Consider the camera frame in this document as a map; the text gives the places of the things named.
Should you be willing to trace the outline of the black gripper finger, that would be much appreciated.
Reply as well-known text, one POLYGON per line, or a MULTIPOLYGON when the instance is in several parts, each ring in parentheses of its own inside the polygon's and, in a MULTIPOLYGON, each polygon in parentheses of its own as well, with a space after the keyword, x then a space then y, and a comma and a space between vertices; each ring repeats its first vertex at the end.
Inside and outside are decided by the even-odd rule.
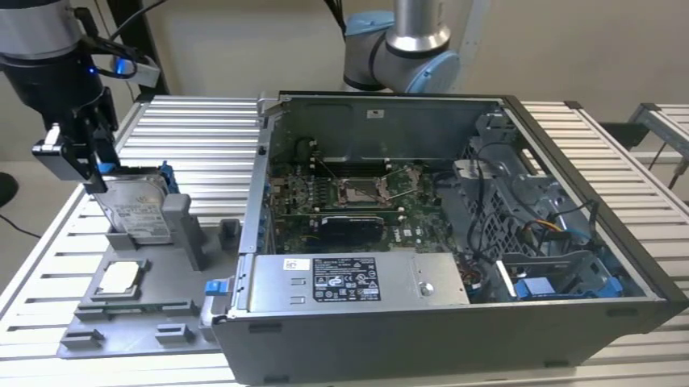
POLYGON ((90 194, 104 194, 99 161, 108 162, 108 124, 104 119, 76 117, 60 123, 43 118, 46 137, 31 147, 34 157, 62 181, 83 184, 90 194))
POLYGON ((119 165, 114 137, 119 130, 119 122, 114 107, 112 93, 108 87, 103 88, 103 93, 98 99, 96 116, 98 129, 95 130, 95 141, 99 160, 104 164, 119 165))

